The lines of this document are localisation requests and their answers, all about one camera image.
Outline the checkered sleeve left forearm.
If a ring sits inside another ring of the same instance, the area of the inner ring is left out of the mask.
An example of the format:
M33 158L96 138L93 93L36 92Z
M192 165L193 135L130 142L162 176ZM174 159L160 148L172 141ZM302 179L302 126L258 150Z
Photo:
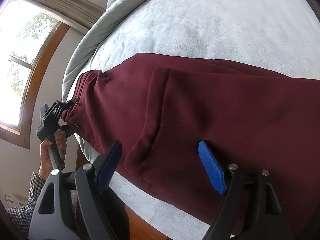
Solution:
M11 207L6 211L21 233L28 237L30 223L35 209L35 205L45 184L45 179L42 178L40 172L33 172L30 179L29 195L27 203L23 207Z

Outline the person's left hand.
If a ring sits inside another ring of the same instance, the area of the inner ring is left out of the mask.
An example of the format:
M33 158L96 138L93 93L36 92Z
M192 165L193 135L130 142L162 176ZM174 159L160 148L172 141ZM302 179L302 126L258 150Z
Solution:
M55 136L56 146L65 152L67 148L67 138L64 131L60 131L59 134ZM40 144L40 168L39 175L43 180L47 180L50 175L53 166L52 166L52 145L53 142L49 139L45 139Z

